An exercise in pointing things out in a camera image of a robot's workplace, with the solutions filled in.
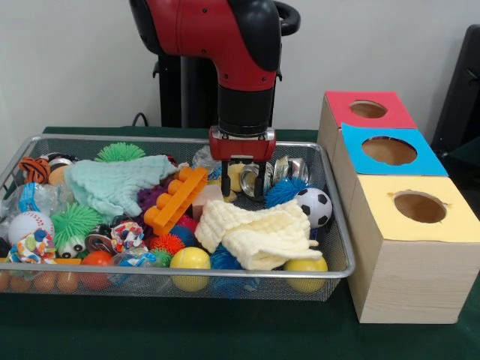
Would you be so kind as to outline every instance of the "cream towel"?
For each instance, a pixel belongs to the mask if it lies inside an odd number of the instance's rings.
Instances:
[[[296,200],[260,211],[247,211],[222,201],[209,201],[195,236],[210,253],[223,246],[247,270],[272,270],[290,259],[318,260],[309,249],[310,223]]]

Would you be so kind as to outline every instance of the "white wall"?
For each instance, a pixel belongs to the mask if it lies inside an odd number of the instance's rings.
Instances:
[[[478,0],[288,0],[274,125],[317,129],[327,89],[396,91],[430,138]],[[0,0],[0,167],[47,125],[159,124],[128,0]]]

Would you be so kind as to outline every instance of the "red spiky ball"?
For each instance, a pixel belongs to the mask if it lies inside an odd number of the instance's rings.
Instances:
[[[170,234],[155,236],[154,238],[151,238],[149,244],[150,250],[166,251],[172,256],[178,253],[184,247],[185,244],[178,236]]]
[[[180,217],[180,220],[178,220],[177,225],[181,227],[186,227],[192,233],[195,233],[195,229],[197,228],[198,221],[184,214]]]

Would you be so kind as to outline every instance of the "stacked boxes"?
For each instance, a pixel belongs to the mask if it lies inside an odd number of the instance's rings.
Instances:
[[[361,323],[455,323],[480,267],[480,223],[394,93],[325,94],[330,158]]]

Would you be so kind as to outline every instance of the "metal basket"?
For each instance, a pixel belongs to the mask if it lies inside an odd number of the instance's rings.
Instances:
[[[21,158],[37,158],[50,152],[74,154],[80,159],[93,159],[104,147],[118,141],[134,143],[147,155],[169,154],[178,162],[191,162],[195,152],[208,143],[204,139],[144,138],[117,136],[72,136],[40,135],[28,139],[15,154],[5,171],[0,175],[3,194],[13,185],[23,183],[17,164]],[[244,271],[244,270],[196,270],[178,268],[132,268],[132,267],[97,267],[87,265],[31,265],[22,263],[0,263],[0,272],[8,271],[10,276],[36,276],[30,286],[10,286],[4,284],[6,293],[71,293],[77,295],[103,296],[160,296],[160,297],[202,297],[227,299],[275,299],[275,300],[315,300],[325,301],[334,291],[341,278],[349,276],[355,268],[352,246],[345,224],[341,202],[338,197],[335,180],[323,148],[309,142],[277,142],[272,163],[276,159],[289,155],[306,160],[310,170],[310,182],[327,192],[333,203],[334,214],[327,226],[319,229],[317,240],[319,249],[328,263],[328,272],[294,272],[294,271]],[[235,201],[244,209],[257,210],[262,204],[240,195]],[[59,279],[59,273],[74,273],[80,279],[78,287],[65,289],[56,280],[54,287],[35,286],[36,280],[43,273]],[[105,277],[121,277],[121,285],[101,286]],[[208,285],[197,292],[185,292],[178,289],[172,276],[181,277],[181,281],[208,281]],[[302,285],[318,284],[320,289],[311,293],[294,290],[289,282],[301,281]]]

